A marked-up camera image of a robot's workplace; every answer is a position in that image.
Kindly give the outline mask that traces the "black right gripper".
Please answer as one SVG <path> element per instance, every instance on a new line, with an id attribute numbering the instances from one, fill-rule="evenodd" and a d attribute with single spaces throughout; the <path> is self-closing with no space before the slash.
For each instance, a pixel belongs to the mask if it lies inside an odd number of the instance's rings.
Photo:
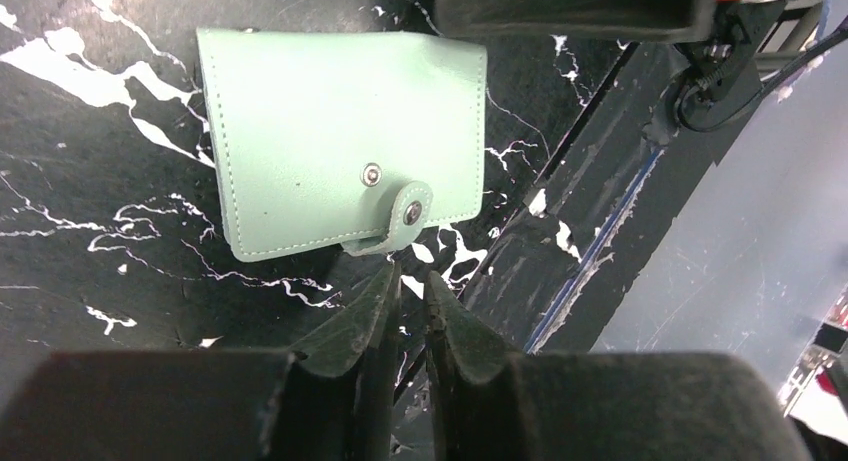
<path id="1" fill-rule="evenodd" d="M 693 132 L 709 133 L 753 111 L 773 91 L 847 40 L 842 22 L 827 36 L 807 46 L 803 24 L 779 51 L 761 53 L 764 25 L 754 21 L 758 6 L 785 5 L 788 0 L 718 0 L 716 29 L 708 40 L 678 44 L 690 62 L 689 77 L 673 104 L 676 123 Z M 435 0 L 434 21 L 451 37 L 490 35 L 568 35 L 636 42 L 681 43 L 705 39 L 713 24 L 717 0 Z M 690 115 L 709 110 L 752 61 L 765 62 L 767 78 L 745 103 L 713 125 L 698 125 Z"/>

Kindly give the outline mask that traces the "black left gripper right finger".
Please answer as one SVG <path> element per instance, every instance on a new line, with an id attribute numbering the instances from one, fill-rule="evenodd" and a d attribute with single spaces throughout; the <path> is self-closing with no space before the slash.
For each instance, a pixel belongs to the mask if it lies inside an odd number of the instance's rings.
<path id="1" fill-rule="evenodd" d="M 774 394 L 711 352 L 527 354 L 424 286 L 439 460 L 807 460 Z"/>

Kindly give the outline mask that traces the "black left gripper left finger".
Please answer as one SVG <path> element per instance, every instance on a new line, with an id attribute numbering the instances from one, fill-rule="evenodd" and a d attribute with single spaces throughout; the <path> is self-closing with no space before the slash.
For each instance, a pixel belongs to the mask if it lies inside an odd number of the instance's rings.
<path id="1" fill-rule="evenodd" d="M 57 352 L 1 416 L 5 460 L 385 460 L 400 268 L 287 348 Z"/>

